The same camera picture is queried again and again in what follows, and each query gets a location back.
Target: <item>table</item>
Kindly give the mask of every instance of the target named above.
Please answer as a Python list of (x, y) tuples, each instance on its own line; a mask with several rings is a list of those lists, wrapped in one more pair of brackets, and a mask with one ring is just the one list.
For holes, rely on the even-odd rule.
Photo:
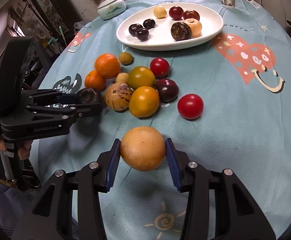
[[(203, 45), (167, 52), (127, 48), (116, 39), (124, 19), (164, 2), (214, 9), (224, 19), (223, 32)], [(234, 170), (277, 237), (285, 231), (291, 222), (291, 39), (266, 10), (244, 0), (236, 0), (235, 9), (223, 8), (220, 0), (129, 0), (125, 12), (108, 21), (97, 18), (78, 39), (80, 47), (60, 55), (41, 89), (76, 92), (99, 55), (127, 51), (135, 60), (124, 72), (163, 57), (171, 65), (169, 78), (178, 84), (179, 97), (200, 95), (204, 112), (187, 121), (175, 101), (145, 119), (106, 108), (100, 117), (78, 120), (69, 135), (34, 142), (30, 160), (42, 182), (58, 169), (72, 172), (95, 161), (129, 129), (152, 126), (205, 168)], [(140, 172), (121, 160), (110, 193), (100, 194), (109, 240), (179, 239), (186, 203), (187, 194), (173, 187), (166, 161), (154, 171)], [(77, 218), (76, 194), (73, 216)]]

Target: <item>plate rim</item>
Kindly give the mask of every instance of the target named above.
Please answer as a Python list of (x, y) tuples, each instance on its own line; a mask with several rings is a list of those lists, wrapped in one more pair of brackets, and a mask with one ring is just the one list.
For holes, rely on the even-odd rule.
[[(197, 3), (189, 3), (189, 2), (174, 2), (174, 3), (168, 3), (168, 4), (195, 4), (195, 5), (199, 5), (199, 6), (202, 6), (202, 7), (205, 7), (205, 8), (208, 8), (208, 9), (210, 9), (210, 10), (212, 10), (213, 12), (215, 12), (220, 18), (221, 18), (221, 21), (222, 21), (222, 25), (221, 25), (221, 28), (219, 29), (219, 30), (217, 30), (216, 32), (214, 32), (214, 33), (212, 33), (212, 34), (210, 34), (210, 35), (208, 35), (208, 36), (204, 36), (204, 39), (210, 39), (210, 38), (213, 38), (213, 37), (215, 37), (215, 36), (217, 36), (221, 31), (222, 31), (222, 29), (223, 29), (223, 26), (224, 26), (224, 20), (223, 20), (223, 18), (222, 18), (222, 16), (219, 14), (219, 13), (217, 13), (214, 9), (211, 9), (210, 7), (207, 7), (207, 6), (205, 6), (205, 5), (201, 5), (201, 4), (197, 4)], [(144, 11), (144, 10), (147, 10), (147, 9), (149, 9), (149, 8), (152, 8), (152, 7), (155, 7), (155, 6), (159, 6), (159, 5), (153, 5), (153, 6), (150, 6), (150, 7), (147, 7), (147, 8), (144, 8), (144, 9), (142, 9), (141, 11), (138, 11), (138, 12), (135, 12), (134, 14), (132, 14), (132, 15), (130, 15), (128, 18), (126, 18), (120, 25), (119, 25), (119, 27), (117, 28), (117, 31), (116, 31), (116, 36), (117, 36), (117, 39), (121, 42), (121, 43), (123, 43), (124, 45), (126, 45), (126, 46), (130, 46), (131, 47), (131, 45), (128, 45), (127, 43), (128, 42), (123, 42), (123, 40), (121, 40), (120, 39), (120, 37), (119, 37), (119, 34), (118, 34), (118, 31), (119, 31), (119, 29), (121, 28), (121, 26), (129, 19), (129, 18), (131, 18), (132, 16), (134, 16), (135, 14), (137, 14), (137, 13), (140, 13), (140, 12), (142, 12), (142, 11)], [(181, 44), (184, 44), (184, 43), (195, 43), (196, 41), (200, 41), (200, 40), (202, 40), (203, 39), (203, 37), (197, 37), (197, 38), (194, 38), (194, 39), (189, 39), (189, 40), (184, 40), (184, 41), (176, 41), (174, 44), (178, 44), (178, 45), (181, 45)], [(157, 48), (157, 47), (162, 47), (162, 46), (171, 46), (172, 44), (156, 44), (156, 45), (151, 45), (151, 44), (133, 44), (133, 47), (140, 47), (140, 48), (142, 48), (142, 47), (148, 47), (148, 48)]]

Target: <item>white plate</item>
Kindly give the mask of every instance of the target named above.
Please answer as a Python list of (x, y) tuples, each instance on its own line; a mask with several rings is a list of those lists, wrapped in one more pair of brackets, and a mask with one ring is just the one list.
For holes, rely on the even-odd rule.
[[(175, 21), (169, 16), (169, 9), (173, 6), (180, 6), (184, 11), (195, 10), (200, 14), (200, 22), (202, 24), (202, 32), (200, 37), (192, 38), (185, 41), (175, 41), (171, 36), (171, 26)], [(152, 6), (141, 10), (129, 18), (124, 20), (117, 29), (117, 38), (123, 44), (136, 49), (142, 50), (177, 50), (186, 49), (203, 44), (213, 39), (223, 28), (222, 17), (214, 10), (203, 5), (195, 3), (166, 3), (161, 4), (167, 10), (167, 16), (163, 19), (157, 19), (153, 14), (153, 9), (158, 6)], [(129, 33), (129, 26), (131, 24), (143, 24), (146, 19), (153, 19), (156, 26), (149, 30), (149, 37), (145, 41), (140, 41), (137, 37)]]

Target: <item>dark wooden frame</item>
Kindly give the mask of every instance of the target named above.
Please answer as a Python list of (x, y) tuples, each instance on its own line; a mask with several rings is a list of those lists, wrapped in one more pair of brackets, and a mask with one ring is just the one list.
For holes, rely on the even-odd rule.
[[(36, 0), (31, 0), (32, 4), (35, 6), (37, 11), (39, 12), (41, 18), (45, 21), (45, 23), (49, 27), (49, 31), (52, 32), (53, 36), (55, 38), (58, 38), (59, 42), (61, 44), (64, 44), (63, 38), (57, 30), (54, 28), (53, 24), (50, 22), (49, 18), (46, 16), (44, 11), (39, 6), (38, 2)], [(64, 32), (64, 36), (66, 38), (67, 44), (71, 42), (71, 40), (74, 38), (74, 28), (73, 25), (75, 22), (81, 21), (78, 13), (73, 8), (72, 4), (69, 0), (50, 0), (53, 6), (55, 7), (56, 11), (60, 15), (61, 19), (69, 29), (68, 31)]]

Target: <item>spiral sun print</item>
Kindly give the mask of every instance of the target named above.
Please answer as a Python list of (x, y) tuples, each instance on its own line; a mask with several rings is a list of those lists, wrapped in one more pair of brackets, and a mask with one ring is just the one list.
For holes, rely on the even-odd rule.
[[(162, 211), (165, 211), (165, 203), (162, 202)], [(181, 212), (180, 214), (176, 215), (175, 217), (182, 217), (185, 215), (185, 211)], [(156, 239), (159, 240), (162, 236), (164, 231), (170, 230), (173, 227), (174, 223), (174, 215), (168, 213), (162, 213), (156, 217), (154, 223), (144, 225), (145, 227), (152, 227), (155, 226), (160, 232), (157, 235)], [(181, 230), (172, 229), (175, 233), (181, 233)]]

